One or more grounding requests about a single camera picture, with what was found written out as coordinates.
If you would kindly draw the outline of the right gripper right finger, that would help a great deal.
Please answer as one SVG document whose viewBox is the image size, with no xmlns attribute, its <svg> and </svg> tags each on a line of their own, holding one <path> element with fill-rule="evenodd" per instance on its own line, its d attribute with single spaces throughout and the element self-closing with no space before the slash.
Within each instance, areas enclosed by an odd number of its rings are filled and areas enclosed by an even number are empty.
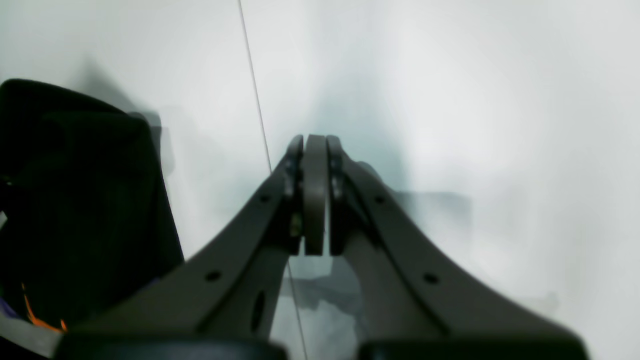
<svg viewBox="0 0 640 360">
<path fill-rule="evenodd" d="M 587 360 L 578 335 L 455 264 L 338 137 L 326 142 L 330 253 L 358 278 L 368 325 L 359 360 Z"/>
</svg>

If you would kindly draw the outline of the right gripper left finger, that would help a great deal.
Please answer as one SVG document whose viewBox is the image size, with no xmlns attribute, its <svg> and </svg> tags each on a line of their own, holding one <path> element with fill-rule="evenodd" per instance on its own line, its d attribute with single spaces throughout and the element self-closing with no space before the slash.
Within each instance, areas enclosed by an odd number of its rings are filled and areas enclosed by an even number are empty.
<svg viewBox="0 0 640 360">
<path fill-rule="evenodd" d="M 285 360 L 269 342 L 286 265 L 320 256 L 328 174 L 324 136 L 295 136 L 215 239 L 188 262 L 73 328 L 57 360 Z"/>
</svg>

